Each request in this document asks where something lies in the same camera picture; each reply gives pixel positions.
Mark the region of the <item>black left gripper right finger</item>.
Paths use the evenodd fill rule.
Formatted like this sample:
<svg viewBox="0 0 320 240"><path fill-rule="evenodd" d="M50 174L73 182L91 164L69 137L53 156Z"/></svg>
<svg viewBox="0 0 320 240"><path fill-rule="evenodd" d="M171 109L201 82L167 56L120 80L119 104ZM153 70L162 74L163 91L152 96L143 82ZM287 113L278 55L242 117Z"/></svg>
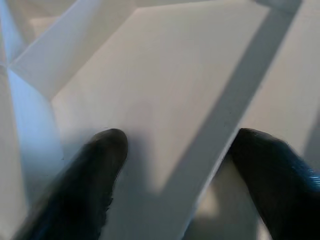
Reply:
<svg viewBox="0 0 320 240"><path fill-rule="evenodd" d="M228 154L273 240L320 240L320 174L286 142L241 128Z"/></svg>

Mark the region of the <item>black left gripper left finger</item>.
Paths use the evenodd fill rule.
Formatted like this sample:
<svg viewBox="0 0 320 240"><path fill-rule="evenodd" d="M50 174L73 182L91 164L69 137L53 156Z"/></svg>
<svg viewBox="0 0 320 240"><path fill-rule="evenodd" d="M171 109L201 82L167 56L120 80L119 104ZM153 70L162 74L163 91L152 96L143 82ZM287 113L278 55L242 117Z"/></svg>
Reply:
<svg viewBox="0 0 320 240"><path fill-rule="evenodd" d="M32 206L14 240L99 240L127 155L122 130L94 135Z"/></svg>

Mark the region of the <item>white ribbed plastic table top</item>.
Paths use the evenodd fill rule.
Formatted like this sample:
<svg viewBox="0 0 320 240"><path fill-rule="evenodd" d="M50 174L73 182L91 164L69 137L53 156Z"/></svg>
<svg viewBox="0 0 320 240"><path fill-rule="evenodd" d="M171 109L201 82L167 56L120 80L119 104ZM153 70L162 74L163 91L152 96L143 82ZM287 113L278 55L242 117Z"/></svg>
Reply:
<svg viewBox="0 0 320 240"><path fill-rule="evenodd" d="M271 240L227 150L312 166L320 0L0 0L0 240L96 133L129 156L101 240Z"/></svg>

